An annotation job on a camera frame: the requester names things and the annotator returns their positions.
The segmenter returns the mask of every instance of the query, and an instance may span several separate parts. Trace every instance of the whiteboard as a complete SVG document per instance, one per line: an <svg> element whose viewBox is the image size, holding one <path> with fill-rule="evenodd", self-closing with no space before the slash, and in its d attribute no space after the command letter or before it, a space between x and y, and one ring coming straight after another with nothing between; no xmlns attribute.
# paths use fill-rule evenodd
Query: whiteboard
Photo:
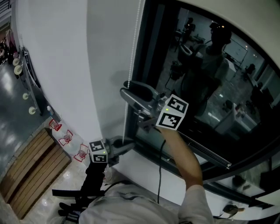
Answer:
<svg viewBox="0 0 280 224"><path fill-rule="evenodd" d="M226 45L224 51L240 63L247 53L246 49L241 47L237 42L233 40L231 40L231 43Z"/></svg>

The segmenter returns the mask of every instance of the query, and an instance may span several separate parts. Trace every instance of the wooden slat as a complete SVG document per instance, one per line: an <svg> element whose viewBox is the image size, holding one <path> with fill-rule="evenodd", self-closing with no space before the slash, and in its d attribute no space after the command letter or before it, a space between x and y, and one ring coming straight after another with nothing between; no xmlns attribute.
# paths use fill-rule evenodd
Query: wooden slat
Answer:
<svg viewBox="0 0 280 224"><path fill-rule="evenodd" d="M32 168L35 162L43 155L43 153L54 143L50 136L47 136L38 146L30 153L30 155L25 159L22 166L13 176L13 185L10 187L8 193L5 196L5 202L8 203L11 200L11 196L19 185L21 180L27 174L27 172Z"/></svg>
<svg viewBox="0 0 280 224"><path fill-rule="evenodd" d="M22 153L19 155L19 157L16 159L16 161L13 163L13 165L11 166L11 168L9 169L9 171L7 172L7 174L5 175L5 177L3 178L1 184L0 184L0 192L2 193L3 196L6 195L6 191L7 189L9 189L9 186L7 186L9 179L11 178L11 176L13 176L16 172L16 169L23 163L22 158L24 157L24 155L29 151L29 149L31 148L31 146L43 135L46 134L46 130L43 129L26 147L25 149L22 151Z"/></svg>
<svg viewBox="0 0 280 224"><path fill-rule="evenodd" d="M32 196L28 199L27 203L22 207L17 214L19 219L24 218L26 213L30 210L33 203L41 196L46 187L53 181L53 179L70 163L70 158L65 156L64 159L50 172L41 185L34 191Z"/></svg>
<svg viewBox="0 0 280 224"><path fill-rule="evenodd" d="M62 148L59 145L56 145L48 154L47 156L40 162L40 164L35 168L35 170L30 174L30 176L24 181L24 184L20 187L16 195L13 197L10 206L12 208L17 207L17 204L21 201L19 197L24 197L23 191L27 187L27 185L32 181L33 178L36 179L36 174L41 173L43 171L42 167L49 162L50 158L55 155L58 157L63 152Z"/></svg>
<svg viewBox="0 0 280 224"><path fill-rule="evenodd" d="M29 183L29 185L23 191L23 197L20 198L19 203L15 206L14 212L18 214L18 212L22 209L22 207L26 204L35 190L41 185L41 183L47 178L47 176L51 173L51 171L65 158L65 153L59 155L59 157L53 157L50 159L50 164L47 163L43 167L43 172L36 175L36 178Z"/></svg>

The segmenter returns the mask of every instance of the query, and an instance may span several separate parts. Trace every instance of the white wheel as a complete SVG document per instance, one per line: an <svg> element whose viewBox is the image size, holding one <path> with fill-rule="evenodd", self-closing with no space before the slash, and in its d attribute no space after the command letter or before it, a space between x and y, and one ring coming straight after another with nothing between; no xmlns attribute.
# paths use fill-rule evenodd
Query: white wheel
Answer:
<svg viewBox="0 0 280 224"><path fill-rule="evenodd" d="M15 68L14 68L14 73L16 75L20 75L22 72L22 67L20 65L17 65Z"/></svg>
<svg viewBox="0 0 280 224"><path fill-rule="evenodd" d="M19 62L20 62L20 59L19 58L15 58L13 60L13 66L17 66L19 64Z"/></svg>
<svg viewBox="0 0 280 224"><path fill-rule="evenodd" d="M28 97L29 97L29 94L28 94L28 93L24 93L24 94L22 95L22 98L23 98L24 100L27 100Z"/></svg>
<svg viewBox="0 0 280 224"><path fill-rule="evenodd" d="M35 108L35 107L30 107L29 110L28 110L28 112L29 112L31 115L35 114L36 108Z"/></svg>

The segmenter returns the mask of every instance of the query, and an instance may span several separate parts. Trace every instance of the forearm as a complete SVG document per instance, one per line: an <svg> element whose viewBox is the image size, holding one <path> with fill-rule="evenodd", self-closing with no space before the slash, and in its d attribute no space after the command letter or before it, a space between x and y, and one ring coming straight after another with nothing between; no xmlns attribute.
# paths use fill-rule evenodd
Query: forearm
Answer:
<svg viewBox="0 0 280 224"><path fill-rule="evenodd" d="M172 151L175 163L186 182L186 188L203 185L200 164L180 134L165 128L160 128L160 131Z"/></svg>

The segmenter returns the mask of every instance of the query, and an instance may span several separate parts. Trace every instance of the wooden bench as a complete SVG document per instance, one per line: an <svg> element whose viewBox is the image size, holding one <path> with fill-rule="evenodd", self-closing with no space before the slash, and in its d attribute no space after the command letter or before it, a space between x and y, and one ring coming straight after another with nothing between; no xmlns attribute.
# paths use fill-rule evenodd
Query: wooden bench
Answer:
<svg viewBox="0 0 280 224"><path fill-rule="evenodd" d="M71 162L43 129L24 149L0 184L0 192L19 219Z"/></svg>

